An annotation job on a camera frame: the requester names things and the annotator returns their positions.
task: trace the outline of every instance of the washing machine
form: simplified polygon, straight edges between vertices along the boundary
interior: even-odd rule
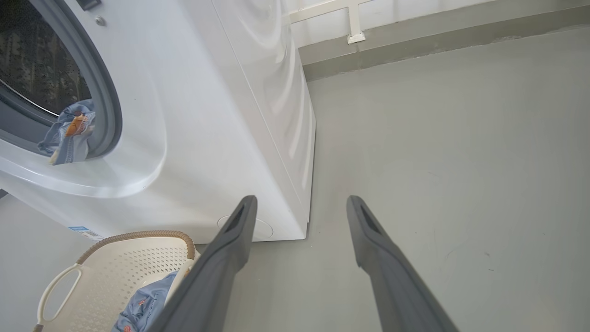
[[[2,32],[0,57],[23,62],[13,84],[0,67],[1,188],[93,239],[166,229],[208,243],[249,194],[254,240],[306,237],[316,122],[280,0],[30,3],[55,36]],[[36,148],[51,108],[85,94],[88,157],[49,165]]]

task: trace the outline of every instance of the basket handle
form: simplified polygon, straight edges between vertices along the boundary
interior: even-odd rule
[[[76,278],[76,281],[74,282],[74,285],[72,285],[72,288],[70,289],[70,292],[68,293],[68,295],[65,297],[64,301],[61,303],[60,308],[57,310],[57,312],[55,313],[55,316],[53,316],[52,319],[50,320],[46,320],[45,318],[43,318],[43,315],[45,313],[45,306],[47,305],[47,300],[49,300],[49,296],[51,295],[51,292],[53,291],[53,289],[55,288],[55,286],[70,272],[72,271],[77,271],[78,272],[78,278]],[[69,268],[61,271],[60,274],[58,274],[47,286],[47,288],[45,289],[45,291],[43,292],[43,295],[41,296],[41,299],[39,300],[39,307],[37,308],[37,324],[38,325],[45,325],[47,323],[49,323],[50,321],[54,320],[57,318],[57,316],[60,314],[61,310],[63,309],[65,303],[70,299],[70,296],[72,295],[72,292],[74,291],[74,288],[76,288],[76,285],[78,285],[78,281],[80,281],[80,278],[82,277],[82,265],[80,264],[74,264],[72,266],[70,266]]]

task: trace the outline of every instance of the screw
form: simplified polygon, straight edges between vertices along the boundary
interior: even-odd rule
[[[101,27],[107,25],[107,22],[104,21],[104,18],[102,16],[96,16],[94,18],[94,22],[96,22],[96,24],[100,25]]]

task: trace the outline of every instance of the white metal bracket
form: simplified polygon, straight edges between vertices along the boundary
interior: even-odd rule
[[[348,8],[348,19],[350,21],[350,34],[348,43],[358,43],[365,40],[365,34],[360,30],[359,5],[371,0],[328,0],[307,8],[300,8],[298,11],[289,13],[291,23],[304,21],[306,19]]]

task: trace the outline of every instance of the baseboard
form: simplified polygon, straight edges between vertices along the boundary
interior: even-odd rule
[[[590,26],[590,0],[496,0],[299,48],[306,80],[458,48]]]

